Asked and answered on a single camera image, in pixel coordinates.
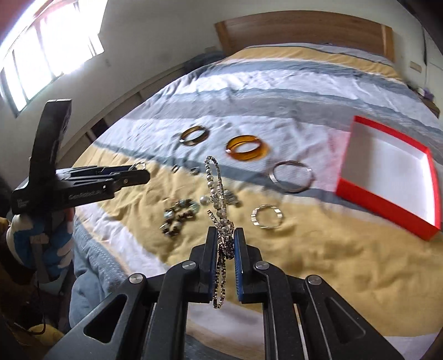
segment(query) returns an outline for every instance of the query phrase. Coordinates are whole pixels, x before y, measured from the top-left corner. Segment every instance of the window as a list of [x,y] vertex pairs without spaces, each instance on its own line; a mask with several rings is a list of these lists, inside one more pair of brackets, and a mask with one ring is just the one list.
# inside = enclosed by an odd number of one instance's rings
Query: window
[[16,115],[45,86],[103,52],[97,34],[106,2],[58,2],[17,38],[0,73],[3,93]]

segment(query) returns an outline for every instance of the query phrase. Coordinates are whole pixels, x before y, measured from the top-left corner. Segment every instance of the silver ring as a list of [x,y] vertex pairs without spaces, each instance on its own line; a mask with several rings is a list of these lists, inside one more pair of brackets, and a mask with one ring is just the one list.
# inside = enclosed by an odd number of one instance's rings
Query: silver ring
[[[137,165],[142,165],[141,169],[137,169]],[[132,165],[128,171],[132,171],[132,170],[146,170],[146,163],[144,161],[139,161],[138,163],[135,163],[134,165]]]
[[[274,212],[277,214],[277,219],[279,221],[279,223],[277,225],[265,226],[265,225],[260,224],[257,221],[257,213],[260,210],[267,209],[267,208],[274,210]],[[281,210],[277,206],[270,205],[270,204],[260,205],[259,207],[252,210],[251,221],[254,225],[260,226],[260,229],[275,229],[276,227],[279,227],[281,225],[281,223],[283,222],[283,213],[281,212]]]
[[192,175],[198,175],[200,173],[200,168],[197,166],[196,168],[192,168],[190,172]]
[[[307,185],[305,186],[301,186],[299,188],[287,188],[285,186],[283,186],[282,184],[280,184],[280,182],[277,180],[274,171],[278,166],[281,165],[292,165],[292,166],[298,166],[301,168],[305,168],[308,175],[309,175],[309,180]],[[309,187],[311,186],[312,181],[314,181],[314,173],[312,171],[312,169],[310,167],[308,167],[305,163],[302,163],[301,161],[295,161],[295,160],[286,160],[286,161],[280,161],[277,164],[275,164],[272,168],[270,168],[269,170],[269,178],[271,179],[271,181],[277,185],[279,188],[283,189],[286,192],[290,192],[292,194],[298,193],[298,192],[302,192],[304,190],[309,189]]]

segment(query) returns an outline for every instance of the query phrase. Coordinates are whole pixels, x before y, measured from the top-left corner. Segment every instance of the wooden headboard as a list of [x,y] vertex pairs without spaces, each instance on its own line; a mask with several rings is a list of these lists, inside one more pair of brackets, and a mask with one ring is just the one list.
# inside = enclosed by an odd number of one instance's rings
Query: wooden headboard
[[314,43],[361,49],[395,61],[392,28],[334,12],[265,12],[225,20],[215,28],[227,55],[251,45]]

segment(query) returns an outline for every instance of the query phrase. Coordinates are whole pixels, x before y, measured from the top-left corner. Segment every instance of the bed sheet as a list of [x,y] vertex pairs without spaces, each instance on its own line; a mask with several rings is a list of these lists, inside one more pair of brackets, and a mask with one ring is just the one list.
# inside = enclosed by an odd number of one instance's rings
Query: bed sheet
[[[221,165],[225,188],[243,203],[228,207],[228,216],[244,228],[248,244],[287,274],[322,276],[406,359],[419,359],[443,325],[442,236],[424,242],[335,195],[354,115],[429,147],[443,188],[441,123],[388,60],[355,49],[312,44],[246,48],[174,81],[120,119],[76,166],[142,160],[151,180],[120,190],[115,199],[77,208],[79,283],[72,295],[71,325],[129,274],[164,273],[205,241],[211,222],[204,209],[174,238],[166,238],[159,227],[171,203],[207,194],[204,175],[192,176],[189,169],[202,167],[212,155]],[[209,138],[194,147],[180,145],[181,132],[195,125],[210,129]],[[228,157],[225,144],[242,134],[264,140],[270,153],[251,162]],[[309,190],[289,195],[266,176],[269,166],[288,159],[313,169]],[[174,164],[181,166],[176,173],[171,172]],[[280,176],[286,185],[294,182],[290,172]],[[264,203],[285,214],[282,226],[266,234],[249,219],[251,210]],[[260,308],[236,302],[232,264],[227,283],[222,309],[189,307],[190,359],[264,356]]]

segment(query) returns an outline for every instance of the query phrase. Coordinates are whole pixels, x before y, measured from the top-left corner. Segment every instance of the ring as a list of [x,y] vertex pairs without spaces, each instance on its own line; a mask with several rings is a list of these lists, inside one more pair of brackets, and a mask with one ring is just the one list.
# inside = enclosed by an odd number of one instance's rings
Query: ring
[[138,163],[135,163],[134,165],[132,165],[128,169],[128,171],[139,170],[139,169],[137,169],[137,165],[142,165],[142,168],[140,170],[146,170],[146,163],[144,161],[139,161]]
[[[203,134],[201,134],[200,136],[197,136],[195,139],[190,139],[190,140],[186,140],[186,137],[188,137],[190,134],[202,130]],[[179,142],[183,145],[186,146],[194,146],[197,145],[198,143],[201,143],[202,141],[206,140],[209,136],[209,130],[203,126],[193,126],[192,128],[189,128],[188,130],[185,130],[181,135],[180,135],[180,140]]]
[[[274,212],[277,214],[277,219],[279,221],[279,223],[277,225],[265,226],[265,225],[261,225],[257,221],[257,213],[260,210],[263,210],[266,208],[270,208],[270,209],[274,210]],[[279,227],[281,225],[281,223],[283,222],[283,213],[281,212],[281,210],[277,206],[270,205],[270,204],[260,205],[260,207],[257,207],[254,210],[252,210],[251,221],[254,225],[260,226],[260,229],[275,229],[276,227]]]
[[[292,165],[292,166],[298,166],[301,168],[305,168],[307,173],[309,174],[309,180],[307,185],[305,186],[301,186],[299,188],[287,188],[285,186],[283,186],[282,184],[280,184],[280,182],[277,180],[274,171],[278,166],[281,165]],[[283,189],[286,192],[290,192],[290,193],[298,193],[298,192],[302,192],[306,189],[309,189],[312,181],[314,180],[314,173],[312,171],[312,169],[310,167],[308,167],[305,163],[302,163],[301,161],[295,161],[295,160],[286,160],[286,161],[280,161],[277,164],[275,164],[270,170],[269,170],[269,178],[272,180],[272,182],[277,185],[279,188]]]
[[[258,144],[258,147],[254,150],[245,151],[242,153],[235,151],[235,149],[240,145],[249,142]],[[240,135],[228,141],[226,144],[226,152],[235,160],[246,161],[265,156],[268,153],[268,147],[262,140],[253,135]]]
[[200,168],[197,166],[196,168],[192,168],[190,172],[192,175],[198,175],[198,173],[200,173]]

